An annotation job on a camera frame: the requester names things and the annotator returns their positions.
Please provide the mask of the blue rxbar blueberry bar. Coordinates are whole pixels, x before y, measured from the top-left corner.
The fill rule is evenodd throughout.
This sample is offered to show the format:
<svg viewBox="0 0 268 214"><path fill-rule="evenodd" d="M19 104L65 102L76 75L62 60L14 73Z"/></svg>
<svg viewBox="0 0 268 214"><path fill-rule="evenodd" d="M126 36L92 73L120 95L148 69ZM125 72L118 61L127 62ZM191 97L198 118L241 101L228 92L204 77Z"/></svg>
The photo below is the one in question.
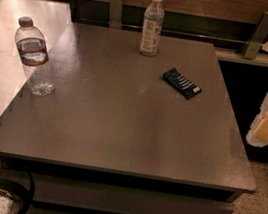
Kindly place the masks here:
<svg viewBox="0 0 268 214"><path fill-rule="evenodd" d="M191 99L201 92L201 88L191 82L189 79L185 78L183 74L179 73L176 68L169 69L167 72L162 74L165 81L170 84L174 89L186 99Z"/></svg>

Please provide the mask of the tall bottle white label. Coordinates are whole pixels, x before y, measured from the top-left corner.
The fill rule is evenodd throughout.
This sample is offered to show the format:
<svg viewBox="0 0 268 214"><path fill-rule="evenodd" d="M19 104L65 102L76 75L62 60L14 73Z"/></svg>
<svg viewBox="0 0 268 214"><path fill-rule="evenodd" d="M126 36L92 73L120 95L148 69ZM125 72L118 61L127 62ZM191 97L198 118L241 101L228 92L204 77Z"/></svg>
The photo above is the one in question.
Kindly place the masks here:
<svg viewBox="0 0 268 214"><path fill-rule="evenodd" d="M162 4L162 0L152 0L145 10L139 49L140 53L147 57L157 54L164 17Z"/></svg>

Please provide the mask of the clear water bottle red label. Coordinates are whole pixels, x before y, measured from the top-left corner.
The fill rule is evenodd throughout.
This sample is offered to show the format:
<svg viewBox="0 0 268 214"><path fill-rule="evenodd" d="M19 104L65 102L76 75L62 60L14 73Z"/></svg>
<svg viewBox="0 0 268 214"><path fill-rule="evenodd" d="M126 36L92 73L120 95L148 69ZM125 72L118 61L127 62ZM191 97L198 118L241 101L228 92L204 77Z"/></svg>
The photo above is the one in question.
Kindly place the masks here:
<svg viewBox="0 0 268 214"><path fill-rule="evenodd" d="M45 37L29 16L22 16L18 22L19 28L14 39L27 85L36 96L46 96L54 91L54 83Z"/></svg>

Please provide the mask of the grey drawer cabinet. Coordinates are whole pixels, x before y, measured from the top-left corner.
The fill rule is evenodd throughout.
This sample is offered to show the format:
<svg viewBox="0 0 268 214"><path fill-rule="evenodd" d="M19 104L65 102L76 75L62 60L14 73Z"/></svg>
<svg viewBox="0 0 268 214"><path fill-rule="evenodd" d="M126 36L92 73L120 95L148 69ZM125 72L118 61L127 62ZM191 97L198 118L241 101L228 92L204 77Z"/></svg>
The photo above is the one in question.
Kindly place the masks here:
<svg viewBox="0 0 268 214"><path fill-rule="evenodd" d="M255 182L210 44L71 24L51 48L55 89L21 90L0 156L34 177L30 214L231 214ZM162 74L201 88L186 99Z"/></svg>

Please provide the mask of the right metal wall bracket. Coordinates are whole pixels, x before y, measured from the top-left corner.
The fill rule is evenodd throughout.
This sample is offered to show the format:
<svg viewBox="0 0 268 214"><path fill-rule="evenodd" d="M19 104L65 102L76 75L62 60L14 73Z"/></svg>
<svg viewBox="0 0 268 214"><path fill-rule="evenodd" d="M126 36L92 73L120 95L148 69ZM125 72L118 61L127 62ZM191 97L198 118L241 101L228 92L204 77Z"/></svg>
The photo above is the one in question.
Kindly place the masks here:
<svg viewBox="0 0 268 214"><path fill-rule="evenodd" d="M263 41L268 35L268 12L263 12L258 24L256 24L255 30L249 37L248 42L243 45L241 49L242 55L245 59L254 60L261 49Z"/></svg>

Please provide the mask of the metal wall bracket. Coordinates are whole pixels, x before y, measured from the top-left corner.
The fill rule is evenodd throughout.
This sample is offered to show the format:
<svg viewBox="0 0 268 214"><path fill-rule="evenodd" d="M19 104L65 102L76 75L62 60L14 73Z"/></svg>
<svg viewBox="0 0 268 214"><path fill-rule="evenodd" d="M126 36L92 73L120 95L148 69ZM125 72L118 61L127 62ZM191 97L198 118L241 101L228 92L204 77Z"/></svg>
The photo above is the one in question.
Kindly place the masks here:
<svg viewBox="0 0 268 214"><path fill-rule="evenodd" d="M109 27L120 29L122 26L123 0L109 0Z"/></svg>
<svg viewBox="0 0 268 214"><path fill-rule="evenodd" d="M263 41L268 35L268 12L263 12L258 24L256 24L255 30L249 37L248 42L243 45L241 49L242 55L245 59L254 60L261 49Z"/></svg>

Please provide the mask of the left metal wall bracket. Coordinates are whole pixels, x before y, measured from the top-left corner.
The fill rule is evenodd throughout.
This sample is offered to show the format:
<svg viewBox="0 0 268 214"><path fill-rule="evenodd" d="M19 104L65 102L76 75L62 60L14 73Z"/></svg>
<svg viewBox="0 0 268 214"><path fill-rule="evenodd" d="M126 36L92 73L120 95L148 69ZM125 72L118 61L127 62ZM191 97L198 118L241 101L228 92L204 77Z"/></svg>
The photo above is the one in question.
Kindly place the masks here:
<svg viewBox="0 0 268 214"><path fill-rule="evenodd" d="M109 0L109 27L120 29L122 26L123 0Z"/></svg>

